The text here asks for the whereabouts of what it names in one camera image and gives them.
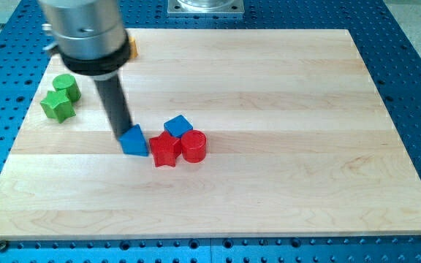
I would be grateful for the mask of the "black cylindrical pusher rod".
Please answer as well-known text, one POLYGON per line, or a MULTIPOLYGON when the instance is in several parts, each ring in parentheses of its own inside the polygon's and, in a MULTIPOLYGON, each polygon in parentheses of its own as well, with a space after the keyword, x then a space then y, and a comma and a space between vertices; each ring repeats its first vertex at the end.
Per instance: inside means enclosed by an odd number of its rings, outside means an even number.
POLYGON ((132 118, 117 72, 94 76, 97 92, 117 140, 132 127, 132 118))

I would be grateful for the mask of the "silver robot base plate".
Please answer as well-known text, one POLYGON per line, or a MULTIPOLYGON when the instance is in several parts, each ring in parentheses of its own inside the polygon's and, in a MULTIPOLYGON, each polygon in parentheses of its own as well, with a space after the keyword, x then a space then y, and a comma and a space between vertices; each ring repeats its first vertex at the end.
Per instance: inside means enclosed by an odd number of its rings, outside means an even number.
POLYGON ((168 0, 169 15, 190 14, 240 14, 244 12, 244 0, 168 0))

